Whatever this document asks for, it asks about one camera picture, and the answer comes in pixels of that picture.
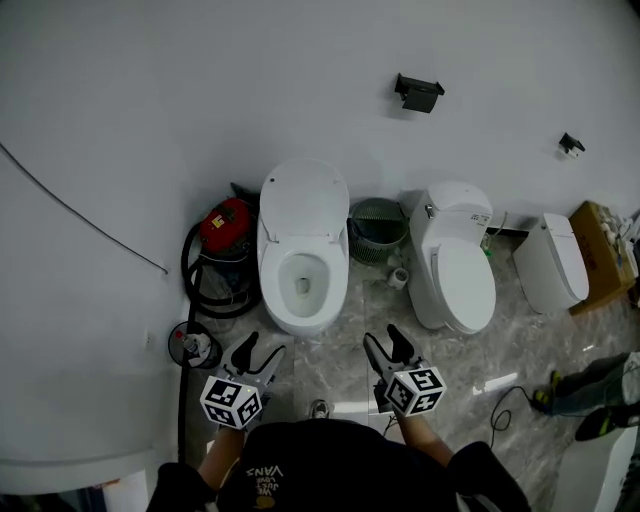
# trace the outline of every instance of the wire on wall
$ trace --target wire on wall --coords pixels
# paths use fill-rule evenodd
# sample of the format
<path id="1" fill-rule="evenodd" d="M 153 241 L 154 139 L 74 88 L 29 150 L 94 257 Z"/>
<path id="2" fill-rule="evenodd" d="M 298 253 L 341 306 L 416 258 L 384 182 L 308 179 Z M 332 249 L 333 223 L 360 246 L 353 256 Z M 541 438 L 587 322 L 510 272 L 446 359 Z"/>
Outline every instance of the wire on wall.
<path id="1" fill-rule="evenodd" d="M 164 268 L 161 265 L 158 265 L 157 263 L 155 263 L 154 261 L 150 260 L 149 258 L 146 258 L 145 256 L 143 256 L 139 252 L 134 251 L 133 249 L 131 249 L 131 247 L 127 247 L 126 245 L 124 245 L 119 240 L 116 240 L 109 233 L 107 233 L 106 231 L 100 229 L 98 226 L 96 226 L 93 222 L 91 222 L 89 219 L 87 219 L 80 212 L 78 212 L 77 210 L 74 210 L 71 206 L 69 206 L 67 203 L 65 203 L 57 195 L 55 195 L 53 192 L 51 192 L 51 190 L 49 190 L 33 174 L 31 174 L 26 169 L 26 167 L 24 165 L 22 165 L 15 156 L 13 156 L 13 154 L 6 148 L 6 146 L 2 142 L 0 142 L 0 152 L 2 152 L 11 161 L 11 163 L 13 163 L 13 165 L 16 167 L 16 169 L 18 169 L 24 176 L 26 176 L 29 180 L 31 180 L 31 182 L 34 185 L 36 185 L 40 190 L 42 190 L 46 195 L 48 195 L 51 199 L 53 199 L 56 203 L 58 203 L 60 206 L 62 206 L 69 213 L 75 215 L 78 219 L 80 219 L 82 222 L 84 222 L 87 226 L 91 227 L 94 231 L 97 231 L 99 234 L 101 234 L 107 240 L 110 240 L 111 242 L 115 243 L 116 245 L 118 245 L 119 247 L 124 249 L 125 251 L 128 251 L 129 253 L 133 254 L 134 256 L 137 256 L 138 258 L 146 261 L 147 263 L 149 263 L 150 265 L 153 265 L 157 269 L 162 270 L 162 272 L 164 272 L 165 274 L 169 273 L 169 271 L 166 268 Z"/>

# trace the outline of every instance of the toilet tank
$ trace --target toilet tank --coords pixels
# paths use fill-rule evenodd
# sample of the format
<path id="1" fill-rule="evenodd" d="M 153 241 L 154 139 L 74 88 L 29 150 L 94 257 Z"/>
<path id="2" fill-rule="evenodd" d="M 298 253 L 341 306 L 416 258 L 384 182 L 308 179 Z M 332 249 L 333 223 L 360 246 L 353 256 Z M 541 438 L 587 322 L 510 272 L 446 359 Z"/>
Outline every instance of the toilet tank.
<path id="1" fill-rule="evenodd" d="M 493 208 L 475 185 L 445 181 L 431 185 L 411 215 L 414 246 L 429 245 L 436 238 L 459 238 L 480 245 Z"/>

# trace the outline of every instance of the toilet seat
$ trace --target toilet seat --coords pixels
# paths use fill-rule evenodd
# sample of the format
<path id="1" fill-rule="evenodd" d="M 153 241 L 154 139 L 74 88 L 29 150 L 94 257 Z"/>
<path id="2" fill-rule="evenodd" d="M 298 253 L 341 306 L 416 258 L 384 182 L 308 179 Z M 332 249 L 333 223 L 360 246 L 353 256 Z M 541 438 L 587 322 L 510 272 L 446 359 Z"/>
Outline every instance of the toilet seat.
<path id="1" fill-rule="evenodd" d="M 288 257 L 297 254 L 315 256 L 329 269 L 324 302 L 315 314 L 306 317 L 289 311 L 279 283 L 280 266 Z M 310 327 L 330 320 L 340 311 L 347 293 L 348 272 L 348 258 L 345 258 L 339 243 L 330 243 L 327 238 L 313 236 L 286 237 L 279 243 L 267 243 L 260 265 L 260 286 L 272 315 L 291 326 Z"/>
<path id="2" fill-rule="evenodd" d="M 349 216 L 347 185 L 321 160 L 288 160 L 267 176 L 260 216 L 272 242 L 297 235 L 336 242 Z"/>
<path id="3" fill-rule="evenodd" d="M 433 283 L 445 322 L 464 333 L 487 326 L 496 303 L 493 273 L 482 249 L 445 239 L 431 258 Z"/>

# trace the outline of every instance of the white toilet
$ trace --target white toilet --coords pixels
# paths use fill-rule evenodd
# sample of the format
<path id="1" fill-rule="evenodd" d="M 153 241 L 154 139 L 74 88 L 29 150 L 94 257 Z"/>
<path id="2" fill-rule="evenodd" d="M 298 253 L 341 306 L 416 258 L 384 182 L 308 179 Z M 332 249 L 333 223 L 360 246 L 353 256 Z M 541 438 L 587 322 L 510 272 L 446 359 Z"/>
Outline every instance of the white toilet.
<path id="1" fill-rule="evenodd" d="M 428 329 L 473 334 L 491 320 L 496 288 L 480 242 L 492 214 L 487 196 L 468 183 L 438 183 L 422 195 L 405 257 L 411 303 Z"/>
<path id="2" fill-rule="evenodd" d="M 262 186 L 258 270 L 267 311 L 309 337 L 336 319 L 347 293 L 349 192 L 320 160 L 288 160 Z"/>
<path id="3" fill-rule="evenodd" d="M 613 512 L 620 499 L 638 427 L 574 441 L 562 456 L 552 512 Z"/>
<path id="4" fill-rule="evenodd" d="M 569 309 L 589 296 L 589 278 L 569 219 L 545 213 L 513 253 L 527 301 L 538 313 Z"/>

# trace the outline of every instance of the black t-shirt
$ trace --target black t-shirt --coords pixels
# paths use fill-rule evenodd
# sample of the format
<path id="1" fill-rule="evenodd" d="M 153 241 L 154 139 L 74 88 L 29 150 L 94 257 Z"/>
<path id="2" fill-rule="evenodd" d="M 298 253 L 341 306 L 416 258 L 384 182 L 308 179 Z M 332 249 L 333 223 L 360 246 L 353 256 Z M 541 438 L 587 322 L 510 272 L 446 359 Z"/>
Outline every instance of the black t-shirt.
<path id="1" fill-rule="evenodd" d="M 239 465 L 217 496 L 194 469 L 165 464 L 148 510 L 204 510 L 206 502 L 217 501 L 220 512 L 453 512 L 458 491 L 490 496 L 499 510 L 528 511 L 524 495 L 486 444 L 469 448 L 474 446 L 456 454 L 445 470 L 424 453 L 355 423 L 263 425 L 248 437 Z"/>

